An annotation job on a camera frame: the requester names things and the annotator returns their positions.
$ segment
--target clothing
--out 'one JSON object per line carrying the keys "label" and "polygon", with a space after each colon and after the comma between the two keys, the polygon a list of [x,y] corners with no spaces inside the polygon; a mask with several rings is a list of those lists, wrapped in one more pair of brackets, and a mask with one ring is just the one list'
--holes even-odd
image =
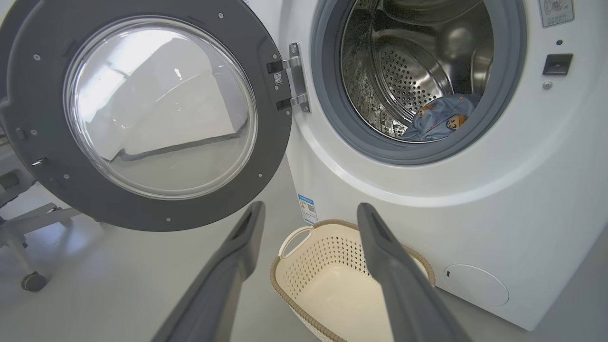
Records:
{"label": "clothing", "polygon": [[481,98],[479,94],[454,94],[429,102],[416,114],[401,139],[421,142],[449,136],[464,124]]}

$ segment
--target stainless steel drum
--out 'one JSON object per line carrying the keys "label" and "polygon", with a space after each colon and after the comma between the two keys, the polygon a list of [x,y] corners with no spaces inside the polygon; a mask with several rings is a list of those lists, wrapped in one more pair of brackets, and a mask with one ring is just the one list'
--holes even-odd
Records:
{"label": "stainless steel drum", "polygon": [[482,94],[492,57],[492,26],[481,0],[358,0],[340,60],[360,117],[400,140],[430,101]]}

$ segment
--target washing machine door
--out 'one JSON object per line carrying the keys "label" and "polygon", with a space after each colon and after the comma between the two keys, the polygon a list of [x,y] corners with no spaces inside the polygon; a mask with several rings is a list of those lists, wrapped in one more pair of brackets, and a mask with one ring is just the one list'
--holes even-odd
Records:
{"label": "washing machine door", "polygon": [[215,222],[259,194],[284,155],[285,63],[242,0],[18,0],[0,46],[15,152],[97,220]]}

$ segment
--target basket handle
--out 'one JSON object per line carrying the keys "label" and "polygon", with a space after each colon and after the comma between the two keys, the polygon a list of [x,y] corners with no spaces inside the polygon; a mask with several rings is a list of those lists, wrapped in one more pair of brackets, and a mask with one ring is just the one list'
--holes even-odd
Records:
{"label": "basket handle", "polygon": [[[296,236],[300,235],[300,233],[305,232],[305,231],[308,231],[308,236],[305,237],[304,240],[302,240],[302,242],[300,242],[293,250],[291,250],[289,253],[287,253],[287,255],[283,255],[283,253],[285,252],[285,248],[287,248],[287,245],[289,245],[289,243],[291,243],[291,240],[293,240]],[[291,254],[293,254],[293,252],[297,251],[298,248],[300,248],[300,246],[302,246],[308,239],[310,239],[310,237],[313,235],[313,231],[314,231],[313,226],[307,226],[307,227],[302,227],[302,228],[296,229],[289,236],[287,236],[287,239],[285,239],[285,241],[283,241],[281,248],[279,248],[279,250],[278,250],[278,256],[281,259],[289,258],[289,256]]]}

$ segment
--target qr code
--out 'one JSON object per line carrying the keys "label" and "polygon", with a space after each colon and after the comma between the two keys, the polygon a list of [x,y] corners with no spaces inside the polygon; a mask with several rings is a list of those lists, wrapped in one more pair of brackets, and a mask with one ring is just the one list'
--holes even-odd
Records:
{"label": "qr code", "polygon": [[282,83],[283,83],[283,76],[281,75],[280,72],[277,72],[276,74],[274,74],[274,84],[279,85]]}

